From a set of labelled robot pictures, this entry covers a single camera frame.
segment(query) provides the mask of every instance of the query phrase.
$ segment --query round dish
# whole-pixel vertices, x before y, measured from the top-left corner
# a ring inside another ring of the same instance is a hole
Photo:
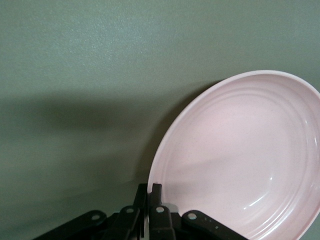
[[[320,94],[259,70],[212,86],[165,134],[148,190],[250,240],[299,239],[320,211]]]

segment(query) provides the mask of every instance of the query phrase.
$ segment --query plate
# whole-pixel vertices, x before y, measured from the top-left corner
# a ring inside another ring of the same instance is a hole
[[[320,94],[289,73],[223,80],[172,123],[148,180],[250,240],[299,239],[320,211]]]

